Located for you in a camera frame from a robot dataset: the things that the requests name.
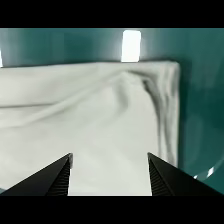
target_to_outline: towel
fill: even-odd
[[[0,69],[0,187],[73,153],[68,195],[151,195],[147,152],[177,166],[176,62]]]

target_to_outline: folded cloth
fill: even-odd
[[[69,195],[151,195],[147,152],[177,166],[179,65],[0,69],[0,187],[73,153]]]

